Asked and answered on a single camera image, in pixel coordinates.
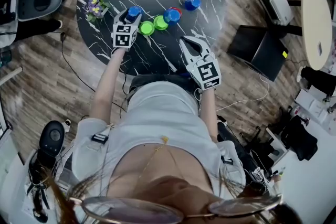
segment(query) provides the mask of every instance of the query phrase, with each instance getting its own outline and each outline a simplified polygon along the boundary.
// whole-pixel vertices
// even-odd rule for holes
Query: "hair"
[[[59,224],[79,224],[76,217],[74,206],[75,203],[70,200],[70,197],[81,199],[83,196],[88,194],[88,189],[99,180],[101,176],[100,172],[86,178],[74,187],[70,188],[66,196],[62,193],[60,188],[57,186],[55,181],[51,176],[49,176],[49,184],[54,192],[56,202],[59,205]],[[262,196],[264,193],[261,191],[260,187],[255,186],[255,184],[250,184],[243,187],[235,182],[228,181],[223,175],[220,178],[221,184],[224,184],[228,191],[233,197],[257,197]],[[278,205],[276,208],[269,211],[269,216],[271,220],[267,220],[262,213],[256,214],[256,218],[260,223],[267,224],[302,224],[301,219],[296,214],[296,212],[286,204]]]

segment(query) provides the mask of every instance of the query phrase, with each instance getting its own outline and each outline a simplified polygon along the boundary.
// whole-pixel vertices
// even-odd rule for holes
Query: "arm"
[[[212,141],[217,143],[218,129],[214,88],[204,90],[202,93],[200,117],[205,122]]]
[[[111,55],[111,60],[100,78],[94,95],[90,110],[91,118],[101,119],[106,123],[110,123],[115,82],[124,54],[125,49],[118,49]]]

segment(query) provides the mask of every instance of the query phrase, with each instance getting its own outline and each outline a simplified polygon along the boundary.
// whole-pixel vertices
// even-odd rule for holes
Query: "wooden floor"
[[[56,19],[64,21],[67,39],[64,43],[65,57],[75,71],[91,87],[95,88],[104,65],[95,58],[79,34],[76,22],[77,0],[66,0]],[[226,50],[239,25],[265,25],[263,10],[257,0],[227,0],[225,25],[218,39],[217,53],[223,75],[223,83],[217,88],[218,108],[243,99],[257,99],[265,95],[267,85],[257,73],[235,61]],[[289,35],[284,39],[289,49],[289,59],[305,59],[302,39]],[[38,146],[40,133],[50,120],[71,119],[72,127],[67,142],[75,137],[77,123],[88,114],[93,92],[71,72],[61,55],[59,34],[35,36],[16,44],[14,60],[0,70],[0,75],[23,67],[23,72],[1,87],[1,98],[7,120],[14,127],[13,135],[23,158]],[[278,117],[279,107],[286,108],[299,91],[295,82],[298,66],[286,62],[269,93],[262,101],[245,102],[219,112],[234,132],[251,134],[256,126],[265,127]],[[115,102],[121,104],[123,75],[115,93]],[[119,121],[119,108],[113,106],[111,121]]]

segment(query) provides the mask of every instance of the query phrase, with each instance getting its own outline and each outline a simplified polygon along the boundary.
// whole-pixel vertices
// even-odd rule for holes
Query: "person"
[[[0,49],[6,49],[13,42],[28,37],[43,35],[62,28],[63,22],[55,19],[33,19],[20,22],[17,19],[0,25]]]
[[[66,197],[50,183],[59,223],[256,223],[261,215],[253,212],[260,199],[267,200],[268,209],[280,203],[279,197],[259,197],[249,214],[245,207],[238,213],[213,213],[214,207],[223,209],[222,202],[237,202],[238,208],[246,203],[245,198],[233,199],[244,196],[245,185],[234,144],[217,142],[214,88],[203,91],[198,116],[198,86],[191,78],[136,76],[126,98],[127,113],[118,125],[110,124],[124,54],[120,48],[111,55],[90,116],[78,124],[72,171],[80,183]],[[277,223],[301,223],[288,207],[276,208],[290,219]],[[222,217],[228,214],[239,218]]]
[[[336,77],[323,71],[316,71],[310,67],[300,67],[296,81],[306,79],[310,85],[324,92],[328,97],[336,96]]]

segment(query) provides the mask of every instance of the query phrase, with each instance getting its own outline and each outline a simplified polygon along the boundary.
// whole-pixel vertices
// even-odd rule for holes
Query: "shoe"
[[[60,27],[58,27],[58,29],[61,29],[63,26],[63,21],[59,20],[59,22],[61,23]]]
[[[306,66],[300,67],[299,72],[298,72],[298,74],[296,76],[296,82],[297,83],[299,83],[301,81],[301,79],[302,79],[301,72],[302,72],[303,68],[305,68],[305,67]]]

